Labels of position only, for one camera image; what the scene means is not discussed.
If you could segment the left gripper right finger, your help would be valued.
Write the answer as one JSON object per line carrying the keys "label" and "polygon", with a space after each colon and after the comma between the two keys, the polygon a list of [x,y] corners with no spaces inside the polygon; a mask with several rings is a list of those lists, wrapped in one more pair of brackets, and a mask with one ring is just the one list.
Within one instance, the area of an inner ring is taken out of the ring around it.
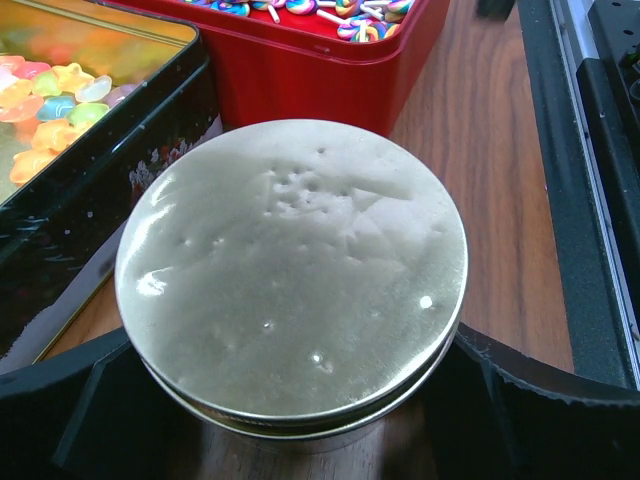
{"label": "left gripper right finger", "polygon": [[425,385],[441,479],[636,479],[639,394],[461,325]]}

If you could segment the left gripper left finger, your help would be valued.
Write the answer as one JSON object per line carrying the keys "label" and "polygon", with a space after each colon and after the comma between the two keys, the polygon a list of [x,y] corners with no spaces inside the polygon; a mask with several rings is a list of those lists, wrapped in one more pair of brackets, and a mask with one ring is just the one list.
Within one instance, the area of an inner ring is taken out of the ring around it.
{"label": "left gripper left finger", "polygon": [[1,377],[4,479],[163,479],[177,404],[122,329]]}

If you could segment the gold jar lid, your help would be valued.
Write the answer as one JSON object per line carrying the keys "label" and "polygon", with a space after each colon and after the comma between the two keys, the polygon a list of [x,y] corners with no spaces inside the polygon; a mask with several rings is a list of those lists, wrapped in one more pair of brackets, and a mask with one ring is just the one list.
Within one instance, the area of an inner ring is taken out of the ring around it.
{"label": "gold jar lid", "polygon": [[238,128],[143,194],[114,271],[126,333],[182,407],[311,439],[410,397],[449,348],[468,278],[458,209],[394,142],[331,121]]}

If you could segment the gold tin of gummies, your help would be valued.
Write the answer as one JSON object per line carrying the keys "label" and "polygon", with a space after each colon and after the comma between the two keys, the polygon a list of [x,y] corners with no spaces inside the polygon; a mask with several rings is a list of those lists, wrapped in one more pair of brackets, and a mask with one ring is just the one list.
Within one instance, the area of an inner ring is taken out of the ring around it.
{"label": "gold tin of gummies", "polygon": [[222,122],[197,27],[90,1],[1,5],[1,369],[110,276],[144,191]]}

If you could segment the red tray of lollipops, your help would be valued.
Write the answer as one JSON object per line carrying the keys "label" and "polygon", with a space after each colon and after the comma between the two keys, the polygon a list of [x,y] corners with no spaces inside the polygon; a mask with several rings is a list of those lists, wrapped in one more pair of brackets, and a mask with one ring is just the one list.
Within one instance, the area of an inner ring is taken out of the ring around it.
{"label": "red tray of lollipops", "polygon": [[281,10],[248,17],[184,1],[123,1],[121,7],[198,27],[230,126],[314,118],[391,133],[444,26],[446,1],[419,1],[398,33],[372,43],[338,38],[317,15]]}

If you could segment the clear plastic jar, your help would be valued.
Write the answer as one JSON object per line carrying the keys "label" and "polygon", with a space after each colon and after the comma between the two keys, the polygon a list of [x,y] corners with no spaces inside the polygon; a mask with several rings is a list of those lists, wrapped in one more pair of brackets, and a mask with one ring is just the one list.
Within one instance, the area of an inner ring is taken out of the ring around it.
{"label": "clear plastic jar", "polygon": [[252,448],[273,454],[294,457],[345,453],[349,451],[373,451],[384,453],[402,449],[414,440],[425,439],[424,407],[420,397],[412,397],[393,411],[366,424],[358,424],[345,431],[331,431],[311,437],[260,437],[238,433],[213,423],[202,428],[211,433],[218,443],[235,449]]}

